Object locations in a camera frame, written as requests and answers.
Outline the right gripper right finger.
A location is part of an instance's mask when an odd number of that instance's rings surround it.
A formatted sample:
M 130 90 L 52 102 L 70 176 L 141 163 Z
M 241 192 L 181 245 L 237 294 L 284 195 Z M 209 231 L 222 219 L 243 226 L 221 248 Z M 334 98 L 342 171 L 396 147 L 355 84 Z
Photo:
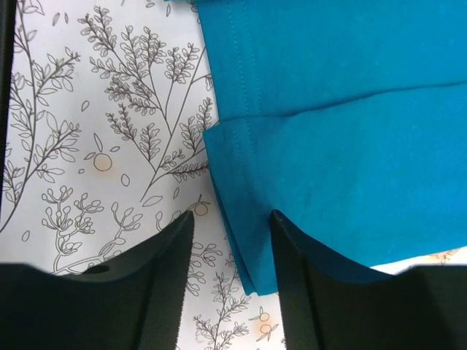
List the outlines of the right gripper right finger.
M 288 349 L 466 347 L 465 266 L 390 275 L 321 244 L 281 211 L 270 228 Z

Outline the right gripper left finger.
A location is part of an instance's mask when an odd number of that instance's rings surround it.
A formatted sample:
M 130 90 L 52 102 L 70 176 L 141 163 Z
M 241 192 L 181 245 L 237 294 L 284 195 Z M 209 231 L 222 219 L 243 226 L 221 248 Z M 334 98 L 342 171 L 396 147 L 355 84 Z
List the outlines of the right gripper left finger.
M 174 349 L 194 233 L 186 211 L 79 275 L 1 265 L 3 349 Z

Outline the blue t shirt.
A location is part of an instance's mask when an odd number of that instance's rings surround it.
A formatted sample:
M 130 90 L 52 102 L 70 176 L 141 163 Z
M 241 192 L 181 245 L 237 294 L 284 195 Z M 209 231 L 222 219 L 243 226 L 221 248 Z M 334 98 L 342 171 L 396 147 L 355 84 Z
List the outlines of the blue t shirt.
M 197 1 L 209 169 L 244 291 L 269 215 L 366 266 L 466 245 L 464 1 Z

